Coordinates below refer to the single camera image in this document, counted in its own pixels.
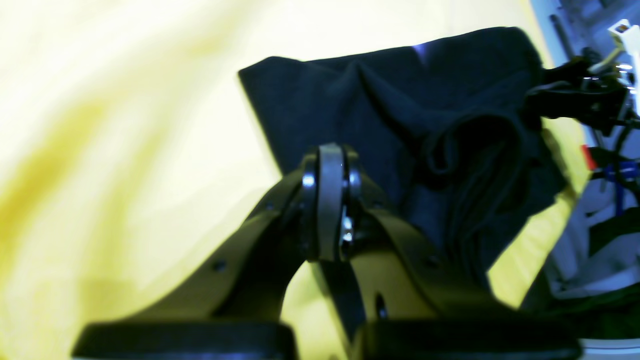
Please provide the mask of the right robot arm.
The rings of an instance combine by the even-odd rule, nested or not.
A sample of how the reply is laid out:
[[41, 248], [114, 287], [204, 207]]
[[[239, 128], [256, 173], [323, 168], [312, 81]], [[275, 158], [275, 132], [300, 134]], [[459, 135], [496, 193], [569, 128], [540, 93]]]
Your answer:
[[612, 70], [594, 75], [589, 67], [589, 61], [578, 56], [544, 70], [541, 84], [526, 92], [526, 109], [549, 119], [575, 119], [604, 136], [610, 136], [615, 126], [638, 130], [630, 86], [622, 84]]

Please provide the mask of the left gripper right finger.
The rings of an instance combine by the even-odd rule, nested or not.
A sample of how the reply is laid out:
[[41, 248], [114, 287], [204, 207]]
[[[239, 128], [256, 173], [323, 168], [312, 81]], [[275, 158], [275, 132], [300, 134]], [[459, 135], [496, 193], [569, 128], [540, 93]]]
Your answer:
[[359, 286], [366, 321], [353, 360], [578, 360], [560, 322], [509, 308], [460, 275], [343, 146], [345, 219], [340, 257]]

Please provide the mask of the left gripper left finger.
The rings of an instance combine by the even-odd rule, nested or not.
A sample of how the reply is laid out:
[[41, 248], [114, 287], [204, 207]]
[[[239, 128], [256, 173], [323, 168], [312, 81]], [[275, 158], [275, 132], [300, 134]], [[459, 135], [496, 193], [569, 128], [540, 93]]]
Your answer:
[[319, 146], [176, 289], [119, 321], [82, 331], [74, 360], [297, 360], [281, 322], [306, 262], [339, 258], [345, 153]]

